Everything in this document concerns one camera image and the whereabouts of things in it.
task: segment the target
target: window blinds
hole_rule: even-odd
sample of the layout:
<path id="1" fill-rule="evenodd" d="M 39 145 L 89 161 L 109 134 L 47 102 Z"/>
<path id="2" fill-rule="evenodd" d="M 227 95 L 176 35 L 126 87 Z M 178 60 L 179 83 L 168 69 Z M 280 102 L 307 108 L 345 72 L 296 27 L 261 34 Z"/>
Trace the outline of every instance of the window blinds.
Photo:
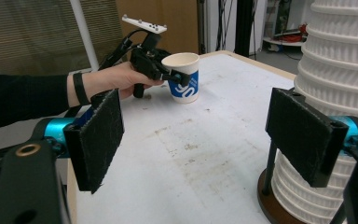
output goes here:
<path id="1" fill-rule="evenodd" d="M 81 6 L 100 62 L 122 39 L 114 0 Z M 69 0 L 0 0 L 0 74 L 58 75 L 90 68 Z"/>

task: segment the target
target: black bracelet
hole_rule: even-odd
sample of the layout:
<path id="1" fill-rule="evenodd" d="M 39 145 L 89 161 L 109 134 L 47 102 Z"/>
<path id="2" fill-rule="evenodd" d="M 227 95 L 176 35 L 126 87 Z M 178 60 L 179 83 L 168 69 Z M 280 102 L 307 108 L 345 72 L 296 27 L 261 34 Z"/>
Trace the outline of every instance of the black bracelet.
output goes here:
<path id="1" fill-rule="evenodd" d="M 82 75 L 83 74 L 81 73 L 74 74 L 75 92 L 76 92 L 77 100 L 81 105 L 89 105 L 90 101 L 87 98 L 86 91 L 84 90 Z"/>

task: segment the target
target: shelf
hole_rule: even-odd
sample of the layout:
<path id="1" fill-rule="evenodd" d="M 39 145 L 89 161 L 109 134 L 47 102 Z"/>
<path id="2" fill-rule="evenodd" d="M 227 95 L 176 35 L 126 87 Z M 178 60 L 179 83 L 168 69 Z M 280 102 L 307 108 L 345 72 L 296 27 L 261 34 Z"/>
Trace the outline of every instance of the shelf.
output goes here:
<path id="1" fill-rule="evenodd" d="M 269 42 L 270 44 L 292 46 L 292 47 L 301 47 L 304 44 L 304 42 L 285 42 L 280 40 L 272 40 L 269 37 L 264 37 L 263 40 Z"/>

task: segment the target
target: hand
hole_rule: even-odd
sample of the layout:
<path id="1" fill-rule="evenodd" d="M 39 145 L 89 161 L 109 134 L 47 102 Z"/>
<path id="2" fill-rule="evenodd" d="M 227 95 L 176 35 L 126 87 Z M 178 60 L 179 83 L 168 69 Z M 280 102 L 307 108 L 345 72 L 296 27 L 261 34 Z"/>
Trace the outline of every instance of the hand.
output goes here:
<path id="1" fill-rule="evenodd" d="M 161 85 L 164 81 L 149 79 L 136 72 L 129 62 L 121 63 L 104 70 L 83 74 L 83 85 L 88 98 L 103 91 L 120 90 L 120 98 L 125 99 L 133 94 L 134 84 L 143 83 L 145 89 Z M 79 105 L 72 76 L 67 79 L 69 106 Z"/>
<path id="2" fill-rule="evenodd" d="M 106 68 L 101 76 L 109 76 L 107 81 L 112 89 L 120 89 L 120 98 L 125 99 L 133 94 L 134 84 L 143 83 L 145 89 L 161 85 L 164 81 L 152 80 L 142 73 L 136 72 L 131 63 Z"/>

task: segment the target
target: red object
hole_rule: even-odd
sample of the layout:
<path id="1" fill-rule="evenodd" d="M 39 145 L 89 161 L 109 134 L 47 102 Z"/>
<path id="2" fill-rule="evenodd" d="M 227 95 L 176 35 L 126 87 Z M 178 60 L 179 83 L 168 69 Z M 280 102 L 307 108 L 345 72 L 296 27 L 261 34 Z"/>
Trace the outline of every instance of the red object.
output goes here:
<path id="1" fill-rule="evenodd" d="M 298 27 L 298 30 L 300 31 L 301 34 L 303 35 L 307 35 L 307 24 L 302 24 Z"/>
<path id="2" fill-rule="evenodd" d="M 284 42 L 300 42 L 302 41 L 302 34 L 299 35 L 284 35 L 277 38 L 278 40 L 284 41 Z"/>

